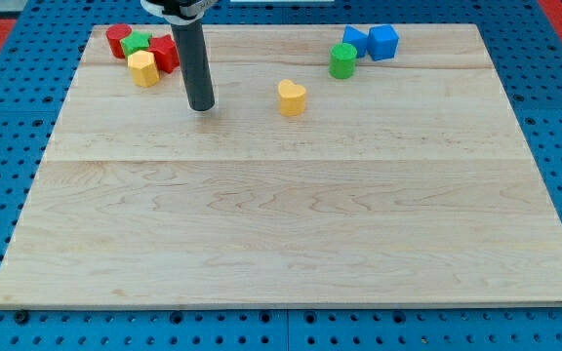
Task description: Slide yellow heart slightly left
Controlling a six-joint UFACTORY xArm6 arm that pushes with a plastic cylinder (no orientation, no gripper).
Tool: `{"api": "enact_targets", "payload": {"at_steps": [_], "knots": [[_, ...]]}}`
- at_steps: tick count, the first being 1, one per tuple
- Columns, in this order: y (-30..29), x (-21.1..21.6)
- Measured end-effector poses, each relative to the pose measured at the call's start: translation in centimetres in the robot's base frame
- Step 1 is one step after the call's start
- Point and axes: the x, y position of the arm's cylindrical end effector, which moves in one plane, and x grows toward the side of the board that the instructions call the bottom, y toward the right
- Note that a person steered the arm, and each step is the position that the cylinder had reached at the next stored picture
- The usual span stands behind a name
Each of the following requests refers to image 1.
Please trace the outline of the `white and black end effector mount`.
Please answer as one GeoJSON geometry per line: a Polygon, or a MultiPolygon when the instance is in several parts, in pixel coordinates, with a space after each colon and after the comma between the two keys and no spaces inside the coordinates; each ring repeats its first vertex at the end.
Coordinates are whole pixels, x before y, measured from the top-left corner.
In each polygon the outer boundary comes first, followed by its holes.
{"type": "Polygon", "coordinates": [[[148,13],[170,24],[191,24],[200,20],[218,0],[140,0],[148,13]]]}

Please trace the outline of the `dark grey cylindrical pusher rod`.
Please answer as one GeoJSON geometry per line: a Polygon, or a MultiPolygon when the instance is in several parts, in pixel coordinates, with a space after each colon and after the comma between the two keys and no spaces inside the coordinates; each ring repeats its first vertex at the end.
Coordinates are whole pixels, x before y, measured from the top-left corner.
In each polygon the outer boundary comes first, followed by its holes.
{"type": "Polygon", "coordinates": [[[194,111],[207,111],[215,105],[214,89],[200,19],[188,25],[171,25],[181,63],[181,76],[194,111]]]}

